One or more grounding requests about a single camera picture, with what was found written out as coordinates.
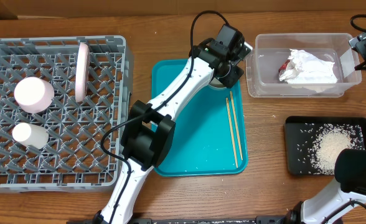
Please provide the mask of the grey saucer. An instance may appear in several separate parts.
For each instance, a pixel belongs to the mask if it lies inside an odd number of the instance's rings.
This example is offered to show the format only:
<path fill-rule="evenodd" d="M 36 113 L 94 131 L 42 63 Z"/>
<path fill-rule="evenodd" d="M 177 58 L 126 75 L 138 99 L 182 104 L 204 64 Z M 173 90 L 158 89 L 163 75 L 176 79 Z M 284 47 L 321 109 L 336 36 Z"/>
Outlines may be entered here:
<path fill-rule="evenodd" d="M 217 90 L 217 91 L 224 90 L 227 88 L 223 83 L 218 81 L 216 78 L 212 79 L 211 82 L 208 84 L 208 86 L 211 89 Z"/>

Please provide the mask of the wooden chopstick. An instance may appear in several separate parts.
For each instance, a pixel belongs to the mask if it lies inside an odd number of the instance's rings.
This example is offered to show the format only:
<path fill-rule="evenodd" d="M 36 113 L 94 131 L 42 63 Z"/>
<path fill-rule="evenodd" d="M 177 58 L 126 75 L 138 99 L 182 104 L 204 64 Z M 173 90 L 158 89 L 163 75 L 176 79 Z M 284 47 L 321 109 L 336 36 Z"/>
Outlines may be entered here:
<path fill-rule="evenodd" d="M 235 123 L 236 134 L 237 134 L 237 141 L 238 141 L 240 159 L 243 160 L 241 139 L 240 139 L 240 133 L 239 133 L 239 129 L 238 129 L 238 120 L 237 120 L 237 114 L 236 114 L 236 111 L 235 111 L 235 102 L 234 102 L 234 99 L 233 99 L 232 91 L 230 91 L 230 99 L 231 99 L 231 104 L 232 104 L 232 109 L 233 109 L 233 118 L 234 118 L 234 123 Z"/>
<path fill-rule="evenodd" d="M 234 136 L 233 126 L 232 126 L 230 103 L 229 103 L 229 100 L 228 100 L 227 97 L 225 98 L 225 101 L 226 101 L 226 106 L 227 106 L 228 123 L 229 123 L 229 128 L 230 128 L 230 136 L 231 136 L 231 140 L 232 140 L 232 148 L 233 148 L 233 156 L 234 156 L 234 160 L 235 160 L 235 167 L 238 168 L 238 159 L 237 159 L 237 152 L 236 152 L 236 147 L 235 147 L 235 136 Z"/>

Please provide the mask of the red snack wrapper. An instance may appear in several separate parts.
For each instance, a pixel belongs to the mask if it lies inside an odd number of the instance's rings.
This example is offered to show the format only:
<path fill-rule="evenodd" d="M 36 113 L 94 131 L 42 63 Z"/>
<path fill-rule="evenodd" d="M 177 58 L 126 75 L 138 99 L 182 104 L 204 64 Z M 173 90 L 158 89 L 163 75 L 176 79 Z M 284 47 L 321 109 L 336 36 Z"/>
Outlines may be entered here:
<path fill-rule="evenodd" d="M 282 64 L 282 66 L 280 66 L 279 70 L 278 70 L 278 75 L 279 75 L 279 80 L 283 81 L 283 73 L 286 71 L 288 65 L 290 63 L 290 60 L 285 61 L 284 64 Z"/>

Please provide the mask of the white napkin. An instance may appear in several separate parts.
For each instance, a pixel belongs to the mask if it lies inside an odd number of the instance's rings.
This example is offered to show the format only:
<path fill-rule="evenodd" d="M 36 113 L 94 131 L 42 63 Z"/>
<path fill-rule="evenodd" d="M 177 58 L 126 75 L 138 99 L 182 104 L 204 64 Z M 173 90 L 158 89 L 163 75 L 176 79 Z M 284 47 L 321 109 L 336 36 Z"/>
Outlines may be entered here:
<path fill-rule="evenodd" d="M 283 81 L 294 88 L 306 88 L 316 93 L 328 89 L 327 85 L 336 84 L 334 62 L 317 58 L 305 50 L 291 49 L 287 60 L 290 63 L 283 73 Z"/>

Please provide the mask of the pile of rice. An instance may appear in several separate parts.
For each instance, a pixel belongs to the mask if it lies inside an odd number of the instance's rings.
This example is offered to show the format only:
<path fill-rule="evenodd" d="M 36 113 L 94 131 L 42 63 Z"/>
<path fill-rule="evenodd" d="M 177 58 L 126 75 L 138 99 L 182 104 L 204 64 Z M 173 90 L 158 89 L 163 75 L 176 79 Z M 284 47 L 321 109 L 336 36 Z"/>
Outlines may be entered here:
<path fill-rule="evenodd" d="M 356 124 L 304 123 L 294 143 L 297 175 L 332 175 L 344 149 L 364 150 L 362 128 Z"/>

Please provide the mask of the large white plate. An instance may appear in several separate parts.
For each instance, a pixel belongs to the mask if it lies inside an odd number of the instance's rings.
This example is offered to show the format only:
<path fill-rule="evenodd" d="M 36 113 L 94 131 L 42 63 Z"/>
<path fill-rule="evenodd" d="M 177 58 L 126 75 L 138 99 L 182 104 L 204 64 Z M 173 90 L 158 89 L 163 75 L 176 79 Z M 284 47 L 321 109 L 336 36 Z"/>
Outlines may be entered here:
<path fill-rule="evenodd" d="M 75 100 L 82 102 L 87 93 L 88 68 L 90 66 L 90 51 L 85 43 L 80 43 L 75 72 Z"/>

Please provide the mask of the white cup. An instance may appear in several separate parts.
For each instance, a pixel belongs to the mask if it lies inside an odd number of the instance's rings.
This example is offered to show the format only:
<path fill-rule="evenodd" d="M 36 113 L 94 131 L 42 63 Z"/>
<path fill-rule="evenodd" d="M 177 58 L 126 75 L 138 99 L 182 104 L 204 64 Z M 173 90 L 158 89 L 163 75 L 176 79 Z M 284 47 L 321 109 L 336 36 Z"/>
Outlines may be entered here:
<path fill-rule="evenodd" d="M 49 134 L 44 127 L 30 123 L 15 125 L 12 130 L 12 137 L 25 147 L 34 146 L 37 149 L 42 149 L 49 140 Z"/>

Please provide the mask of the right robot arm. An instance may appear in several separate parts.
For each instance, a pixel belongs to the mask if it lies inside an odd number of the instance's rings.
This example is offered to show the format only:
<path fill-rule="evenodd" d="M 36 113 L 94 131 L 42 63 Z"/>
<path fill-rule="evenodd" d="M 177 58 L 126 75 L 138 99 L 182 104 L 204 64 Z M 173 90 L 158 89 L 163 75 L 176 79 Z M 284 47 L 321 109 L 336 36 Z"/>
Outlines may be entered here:
<path fill-rule="evenodd" d="M 349 41 L 363 62 L 356 70 L 366 71 L 366 29 Z M 300 201 L 278 223 L 335 223 L 353 208 L 366 209 L 366 149 L 344 149 L 337 158 L 334 178 L 316 196 Z"/>

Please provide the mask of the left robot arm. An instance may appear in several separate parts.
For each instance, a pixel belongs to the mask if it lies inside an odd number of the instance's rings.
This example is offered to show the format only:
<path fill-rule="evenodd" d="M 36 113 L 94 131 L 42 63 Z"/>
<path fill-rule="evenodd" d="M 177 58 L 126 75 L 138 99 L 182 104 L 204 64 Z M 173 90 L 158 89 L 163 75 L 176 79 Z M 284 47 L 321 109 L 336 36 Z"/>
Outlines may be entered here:
<path fill-rule="evenodd" d="M 225 21 L 216 38 L 190 44 L 185 67 L 172 83 L 147 103 L 138 100 L 128 119 L 109 129 L 100 141 L 101 150 L 122 163 L 117 183 L 94 223 L 128 223 L 146 177 L 167 156 L 176 119 L 189 101 L 205 86 L 217 81 L 233 87 L 243 75 L 238 63 L 252 51 L 244 35 Z"/>

